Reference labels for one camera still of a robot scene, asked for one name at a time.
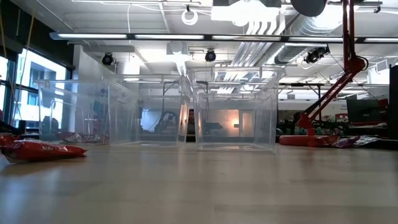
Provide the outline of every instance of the black ceiling fixture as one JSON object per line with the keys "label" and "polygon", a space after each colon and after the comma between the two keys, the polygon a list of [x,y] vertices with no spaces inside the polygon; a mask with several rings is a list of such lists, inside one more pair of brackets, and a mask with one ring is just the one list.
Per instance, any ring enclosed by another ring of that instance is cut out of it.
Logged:
{"label": "black ceiling fixture", "polygon": [[307,56],[304,58],[304,62],[307,62],[308,64],[315,63],[328,53],[330,53],[329,46],[317,47],[314,50],[308,51]]}
{"label": "black ceiling fixture", "polygon": [[113,63],[112,53],[105,53],[105,56],[102,58],[102,64],[112,65],[112,63]]}
{"label": "black ceiling fixture", "polygon": [[301,15],[319,16],[327,4],[327,0],[290,0],[293,8]]}
{"label": "black ceiling fixture", "polygon": [[207,62],[214,62],[216,60],[216,53],[214,53],[214,50],[212,49],[207,50],[205,60]]}

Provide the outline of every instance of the red object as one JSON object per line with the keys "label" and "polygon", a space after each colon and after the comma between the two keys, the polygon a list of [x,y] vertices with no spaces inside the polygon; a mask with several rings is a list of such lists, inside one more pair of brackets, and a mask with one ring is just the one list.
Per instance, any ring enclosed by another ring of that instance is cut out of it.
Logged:
{"label": "red object", "polygon": [[335,121],[339,121],[339,120],[348,121],[348,114],[346,114],[346,113],[335,114]]}
{"label": "red object", "polygon": [[281,136],[279,138],[279,144],[286,146],[309,146],[309,147],[325,147],[333,144],[338,140],[337,135],[332,136],[315,136],[315,135],[304,135],[304,136]]}
{"label": "red object", "polygon": [[18,140],[19,136],[13,136],[11,134],[0,134],[0,147],[7,146],[15,140]]}
{"label": "red object", "polygon": [[325,106],[334,98],[337,94],[349,83],[353,81],[356,74],[365,68],[366,64],[363,58],[356,56],[355,54],[355,38],[354,38],[354,0],[342,0],[343,1],[343,55],[344,55],[344,75],[336,81],[333,86],[313,105],[307,108],[304,113],[300,115],[300,120],[297,122],[302,128],[307,129],[308,136],[281,136],[282,143],[290,146],[308,146],[304,144],[306,141],[310,141],[312,144],[312,138],[315,136],[315,130],[312,126],[312,121],[320,114]]}
{"label": "red object", "polygon": [[85,150],[35,139],[16,140],[1,149],[10,163],[51,161],[85,156]]}

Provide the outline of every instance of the ceiling light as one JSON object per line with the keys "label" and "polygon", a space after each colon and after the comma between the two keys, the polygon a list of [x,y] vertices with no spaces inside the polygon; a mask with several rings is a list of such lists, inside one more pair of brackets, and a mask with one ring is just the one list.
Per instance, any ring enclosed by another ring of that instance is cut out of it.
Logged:
{"label": "ceiling light", "polygon": [[139,78],[124,78],[123,80],[126,82],[135,82],[135,81],[138,81]]}
{"label": "ceiling light", "polygon": [[134,35],[136,39],[178,39],[178,40],[203,40],[204,35],[163,35],[163,34],[137,34]]}
{"label": "ceiling light", "polygon": [[127,39],[126,34],[58,34],[51,33],[53,39]]}
{"label": "ceiling light", "polygon": [[290,37],[292,42],[343,42],[342,37]]}
{"label": "ceiling light", "polygon": [[161,84],[161,81],[126,81],[129,83],[149,83],[149,84]]}
{"label": "ceiling light", "polygon": [[237,41],[280,41],[280,37],[263,35],[213,35],[213,40],[237,40]]}
{"label": "ceiling light", "polygon": [[388,43],[388,42],[398,42],[398,38],[366,38],[365,43],[376,42],[376,43]]}

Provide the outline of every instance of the window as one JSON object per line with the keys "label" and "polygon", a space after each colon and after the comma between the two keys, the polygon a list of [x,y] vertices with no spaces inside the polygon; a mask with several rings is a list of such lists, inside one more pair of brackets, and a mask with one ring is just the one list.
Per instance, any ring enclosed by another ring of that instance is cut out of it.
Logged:
{"label": "window", "polygon": [[[20,89],[16,89],[15,97],[18,99],[13,109],[13,126],[18,127],[20,120],[26,121],[26,128],[39,128],[39,86],[37,80],[64,80],[67,74],[65,67],[43,58],[31,51],[23,52],[18,56],[16,83]],[[64,88],[63,83],[56,84],[57,88]],[[51,110],[53,118],[61,120],[62,102],[54,102],[51,108],[42,107],[43,110]]]}
{"label": "window", "polygon": [[0,57],[0,80],[7,80],[8,60]]}
{"label": "window", "polygon": [[27,90],[16,90],[16,96],[19,95],[17,106],[14,106],[14,127],[18,127],[20,120],[27,123],[39,123],[39,106],[37,105],[39,96],[37,93],[31,93]]}
{"label": "window", "polygon": [[39,87],[35,83],[36,80],[64,80],[66,74],[67,69],[65,67],[62,67],[61,65],[58,65],[31,51],[26,53],[26,50],[24,49],[18,56],[17,84],[38,89]]}
{"label": "window", "polygon": [[4,111],[4,99],[6,97],[6,86],[0,85],[0,110]]}
{"label": "window", "polygon": [[35,93],[27,93],[27,104],[32,106],[38,106],[38,96]]}

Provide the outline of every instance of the fluorescent light fixture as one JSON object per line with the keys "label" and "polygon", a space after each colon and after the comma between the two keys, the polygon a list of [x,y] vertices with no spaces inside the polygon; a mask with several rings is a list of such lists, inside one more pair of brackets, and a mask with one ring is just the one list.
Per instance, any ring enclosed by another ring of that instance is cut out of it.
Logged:
{"label": "fluorescent light fixture", "polygon": [[178,39],[178,40],[203,40],[204,35],[162,35],[162,34],[137,34],[134,35],[136,39]]}
{"label": "fluorescent light fixture", "polygon": [[288,47],[326,47],[327,44],[311,44],[311,43],[286,43]]}
{"label": "fluorescent light fixture", "polygon": [[289,42],[342,42],[342,37],[290,37]]}
{"label": "fluorescent light fixture", "polygon": [[280,37],[264,36],[264,35],[213,35],[213,40],[238,40],[238,41],[280,41]]}
{"label": "fluorescent light fixture", "polygon": [[148,84],[161,84],[161,81],[127,81],[128,83],[148,83]]}
{"label": "fluorescent light fixture", "polygon": [[386,42],[398,42],[398,38],[366,38],[364,42],[379,42],[379,43],[386,43]]}
{"label": "fluorescent light fixture", "polygon": [[213,85],[243,85],[241,82],[208,82],[208,84]]}
{"label": "fluorescent light fixture", "polygon": [[139,78],[125,78],[123,80],[126,81],[126,82],[135,82],[135,81],[138,81]]}
{"label": "fluorescent light fixture", "polygon": [[126,34],[57,34],[63,39],[126,39]]}
{"label": "fluorescent light fixture", "polygon": [[259,82],[257,82],[257,83],[254,83],[254,82],[247,82],[247,83],[245,83],[246,85],[268,85],[268,83],[266,83],[266,82],[264,82],[264,83],[259,83]]}

